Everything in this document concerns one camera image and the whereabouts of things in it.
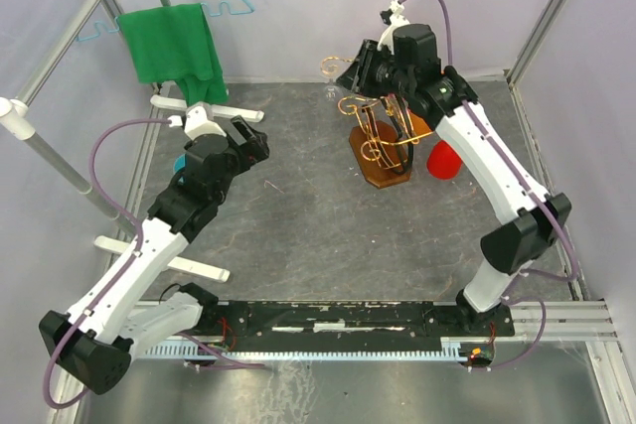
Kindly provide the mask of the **small clear glass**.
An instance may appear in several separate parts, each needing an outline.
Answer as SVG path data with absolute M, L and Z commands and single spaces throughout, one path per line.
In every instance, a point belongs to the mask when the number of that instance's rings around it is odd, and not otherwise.
M 328 101 L 338 102 L 342 98 L 342 90 L 336 83 L 341 70 L 342 59 L 339 57 L 327 57 L 320 64 L 320 72 L 326 80 L 324 93 Z

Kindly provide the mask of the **blue plastic wine glass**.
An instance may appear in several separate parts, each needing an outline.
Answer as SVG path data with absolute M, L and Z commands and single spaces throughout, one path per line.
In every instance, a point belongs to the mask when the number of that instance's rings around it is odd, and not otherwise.
M 186 157 L 184 155 L 179 156 L 174 162 L 174 176 L 177 178 L 177 182 L 182 184 L 184 182 L 183 175 L 186 166 Z

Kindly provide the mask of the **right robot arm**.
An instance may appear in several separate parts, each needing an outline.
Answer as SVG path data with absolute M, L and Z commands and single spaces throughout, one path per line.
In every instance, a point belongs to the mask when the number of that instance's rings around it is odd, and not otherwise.
M 563 236 L 571 212 L 565 194 L 551 194 L 529 174 L 490 124 L 478 95 L 455 67 L 444 67 L 429 26 L 392 32 L 390 46 L 366 39 L 336 80 L 368 98 L 390 95 L 438 134 L 461 159 L 489 200 L 500 225 L 480 240 L 484 259 L 457 297 L 456 327 L 475 336 L 491 322 L 521 271 Z

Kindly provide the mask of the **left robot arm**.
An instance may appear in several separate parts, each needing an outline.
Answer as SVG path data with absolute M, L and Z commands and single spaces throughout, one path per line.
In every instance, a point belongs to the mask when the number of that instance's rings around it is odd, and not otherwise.
M 153 309 L 130 313 L 157 276 L 216 217 L 231 183 L 269 157 L 265 133 L 242 117 L 231 124 L 238 143 L 211 121 L 190 127 L 183 117 L 168 120 L 181 126 L 189 140 L 184 164 L 157 195 L 144 220 L 126 215 L 135 229 L 131 243 L 99 281 L 66 312 L 49 311 L 39 331 L 50 355 L 43 382 L 46 402 L 61 408 L 51 394 L 51 377 L 59 366 L 97 395 L 112 389 L 134 360 L 166 338 L 192 329 L 213 332 L 219 323 L 218 299 L 196 285 Z

